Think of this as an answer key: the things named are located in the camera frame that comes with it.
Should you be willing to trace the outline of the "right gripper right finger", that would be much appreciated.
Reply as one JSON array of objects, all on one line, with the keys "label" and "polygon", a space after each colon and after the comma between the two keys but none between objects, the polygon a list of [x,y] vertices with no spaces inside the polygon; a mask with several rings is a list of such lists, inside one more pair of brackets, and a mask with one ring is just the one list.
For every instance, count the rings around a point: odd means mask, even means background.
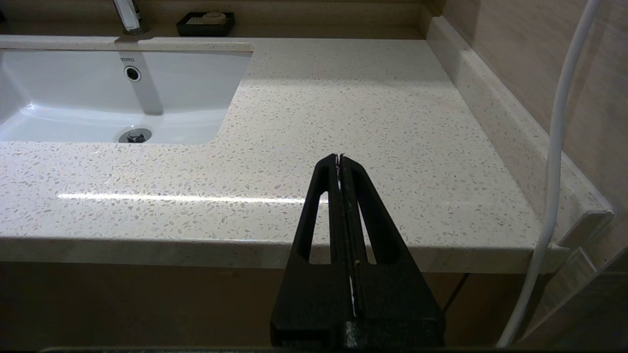
[{"label": "right gripper right finger", "polygon": [[443,346],[445,318],[366,170],[340,157],[354,318],[343,346]]}]

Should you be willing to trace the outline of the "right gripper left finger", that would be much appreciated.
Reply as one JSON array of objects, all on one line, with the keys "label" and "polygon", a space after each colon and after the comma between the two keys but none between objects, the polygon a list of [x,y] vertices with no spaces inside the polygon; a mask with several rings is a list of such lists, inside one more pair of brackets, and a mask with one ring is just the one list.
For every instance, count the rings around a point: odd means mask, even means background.
[{"label": "right gripper left finger", "polygon": [[[270,320],[274,346],[334,346],[339,328],[354,317],[338,159],[330,154],[314,168]],[[328,194],[330,263],[312,264],[314,228],[323,193]]]}]

